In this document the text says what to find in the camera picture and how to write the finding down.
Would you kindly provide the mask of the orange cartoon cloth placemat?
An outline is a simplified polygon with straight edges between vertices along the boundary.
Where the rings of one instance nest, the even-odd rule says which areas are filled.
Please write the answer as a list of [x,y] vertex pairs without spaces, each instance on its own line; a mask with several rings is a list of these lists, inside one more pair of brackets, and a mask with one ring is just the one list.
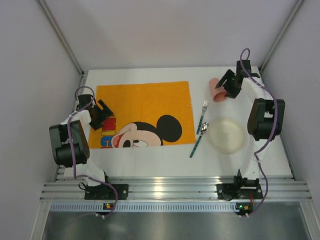
[[91,130],[92,149],[193,144],[194,116],[187,81],[99,85],[96,99],[113,112]]

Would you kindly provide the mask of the cream round plate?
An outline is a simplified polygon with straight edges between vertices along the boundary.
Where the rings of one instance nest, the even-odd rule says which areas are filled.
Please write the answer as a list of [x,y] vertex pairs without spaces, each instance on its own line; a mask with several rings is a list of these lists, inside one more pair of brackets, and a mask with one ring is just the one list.
[[246,143],[242,126],[232,118],[212,121],[208,126],[207,136],[213,148],[223,154],[237,153]]

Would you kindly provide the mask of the green handled spoon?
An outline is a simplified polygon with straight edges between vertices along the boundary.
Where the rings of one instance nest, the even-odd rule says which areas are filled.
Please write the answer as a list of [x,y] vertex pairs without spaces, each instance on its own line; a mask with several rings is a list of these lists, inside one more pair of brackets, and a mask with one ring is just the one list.
[[197,147],[198,147],[198,145],[199,145],[199,143],[200,143],[203,135],[204,135],[204,134],[207,132],[207,130],[208,130],[208,127],[209,127],[209,123],[208,123],[208,122],[204,122],[204,123],[202,124],[202,126],[201,126],[201,128],[200,128],[199,137],[198,137],[198,139],[197,139],[197,141],[196,141],[196,143],[195,143],[195,145],[194,145],[194,147],[193,147],[193,149],[192,149],[192,151],[191,151],[191,153],[190,153],[190,155],[189,155],[190,158],[192,158],[192,157],[194,156],[194,154],[195,154],[195,152],[196,152],[196,149],[197,149]]

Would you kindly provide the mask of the pink plastic cup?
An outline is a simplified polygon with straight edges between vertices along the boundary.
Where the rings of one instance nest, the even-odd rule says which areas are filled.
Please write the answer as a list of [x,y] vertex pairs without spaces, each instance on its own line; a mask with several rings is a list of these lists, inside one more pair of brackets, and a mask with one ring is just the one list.
[[215,103],[221,103],[227,99],[226,97],[227,92],[225,91],[225,89],[223,87],[216,87],[219,81],[220,80],[218,78],[212,78],[209,81],[210,94],[211,94],[212,100]]

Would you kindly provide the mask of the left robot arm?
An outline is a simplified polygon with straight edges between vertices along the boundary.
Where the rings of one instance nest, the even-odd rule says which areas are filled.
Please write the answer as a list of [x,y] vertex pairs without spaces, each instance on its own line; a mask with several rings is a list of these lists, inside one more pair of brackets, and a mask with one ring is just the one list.
[[105,171],[90,160],[90,147],[84,128],[89,126],[94,131],[103,127],[103,122],[113,112],[92,94],[77,97],[78,105],[66,120],[49,127],[49,137],[53,160],[58,166],[72,170],[73,177],[84,178],[88,187],[108,185]]

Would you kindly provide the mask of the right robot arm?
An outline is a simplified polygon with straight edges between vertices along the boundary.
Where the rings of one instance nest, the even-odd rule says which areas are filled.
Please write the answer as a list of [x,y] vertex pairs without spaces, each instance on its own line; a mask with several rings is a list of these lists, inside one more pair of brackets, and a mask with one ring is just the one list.
[[264,84],[258,82],[259,78],[258,73],[252,72],[250,60],[238,60],[236,71],[227,70],[215,86],[229,99],[244,93],[252,102],[247,132],[254,139],[253,157],[244,161],[238,174],[242,180],[253,184],[258,183],[262,173],[260,167],[265,149],[282,131],[286,106],[284,100],[275,98]]

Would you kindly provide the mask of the green handled fork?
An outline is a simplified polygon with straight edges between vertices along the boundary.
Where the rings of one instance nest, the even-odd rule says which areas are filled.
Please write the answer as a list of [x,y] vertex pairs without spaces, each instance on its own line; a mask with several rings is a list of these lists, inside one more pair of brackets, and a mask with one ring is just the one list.
[[202,123],[203,123],[203,118],[204,118],[204,115],[208,109],[208,105],[209,105],[209,101],[208,100],[205,100],[203,102],[203,105],[202,105],[202,110],[201,110],[201,116],[200,116],[200,119],[199,119],[199,123],[198,123],[198,127],[197,127],[197,131],[196,131],[196,134],[198,135],[201,131],[201,127],[202,127]]

